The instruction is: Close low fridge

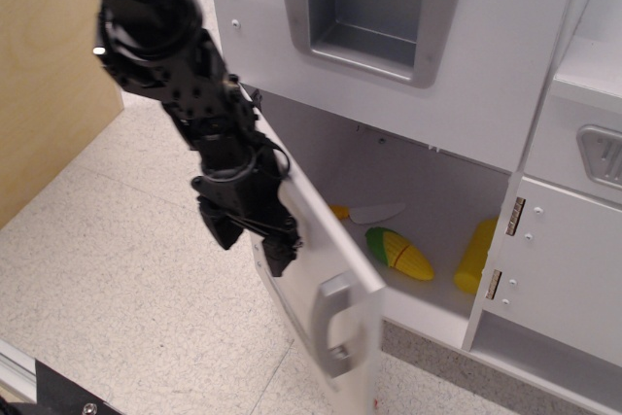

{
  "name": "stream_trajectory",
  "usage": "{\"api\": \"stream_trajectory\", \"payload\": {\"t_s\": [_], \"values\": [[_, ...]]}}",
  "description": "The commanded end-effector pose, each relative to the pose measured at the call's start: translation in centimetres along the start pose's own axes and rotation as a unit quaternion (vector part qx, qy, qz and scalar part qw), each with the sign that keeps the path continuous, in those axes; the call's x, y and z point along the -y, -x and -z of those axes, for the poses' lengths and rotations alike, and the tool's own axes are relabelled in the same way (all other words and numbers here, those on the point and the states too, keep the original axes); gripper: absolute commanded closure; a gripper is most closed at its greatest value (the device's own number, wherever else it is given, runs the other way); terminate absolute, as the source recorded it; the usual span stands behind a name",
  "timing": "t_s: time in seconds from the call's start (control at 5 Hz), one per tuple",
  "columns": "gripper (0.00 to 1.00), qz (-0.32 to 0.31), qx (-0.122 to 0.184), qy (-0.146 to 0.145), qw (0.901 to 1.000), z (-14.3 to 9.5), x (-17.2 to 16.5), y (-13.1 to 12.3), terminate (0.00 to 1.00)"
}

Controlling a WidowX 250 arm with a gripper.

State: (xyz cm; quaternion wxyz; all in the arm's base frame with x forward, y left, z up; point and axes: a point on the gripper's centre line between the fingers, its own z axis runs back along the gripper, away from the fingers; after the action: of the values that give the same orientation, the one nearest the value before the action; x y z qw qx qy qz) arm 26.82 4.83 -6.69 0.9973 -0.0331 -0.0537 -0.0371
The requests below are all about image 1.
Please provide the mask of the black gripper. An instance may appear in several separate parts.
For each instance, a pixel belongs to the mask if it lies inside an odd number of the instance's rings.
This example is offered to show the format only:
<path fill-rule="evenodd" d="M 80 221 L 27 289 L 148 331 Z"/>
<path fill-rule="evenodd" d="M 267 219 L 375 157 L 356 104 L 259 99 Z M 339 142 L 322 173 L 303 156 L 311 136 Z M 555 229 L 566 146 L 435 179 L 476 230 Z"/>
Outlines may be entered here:
<path fill-rule="evenodd" d="M 297 222 L 278 196 L 284 179 L 280 169 L 252 169 L 231 179 L 202 175 L 191 181 L 201 218 L 217 243 L 229 250 L 243 230 L 263 237 L 272 277 L 283 275 L 301 246 Z"/>

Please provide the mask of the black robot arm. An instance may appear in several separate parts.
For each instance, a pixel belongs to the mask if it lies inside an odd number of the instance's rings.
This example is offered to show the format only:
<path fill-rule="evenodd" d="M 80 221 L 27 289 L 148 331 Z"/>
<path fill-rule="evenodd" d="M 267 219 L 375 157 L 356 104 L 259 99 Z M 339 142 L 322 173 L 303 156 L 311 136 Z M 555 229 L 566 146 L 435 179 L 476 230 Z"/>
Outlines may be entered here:
<path fill-rule="evenodd" d="M 257 128 L 257 101 L 226 69 L 197 0 L 100 0 L 93 51 L 126 92 L 158 101 L 201 172 L 191 185 L 207 228 L 223 247 L 260 236 L 273 276 L 300 245 L 278 191 L 290 162 Z"/>

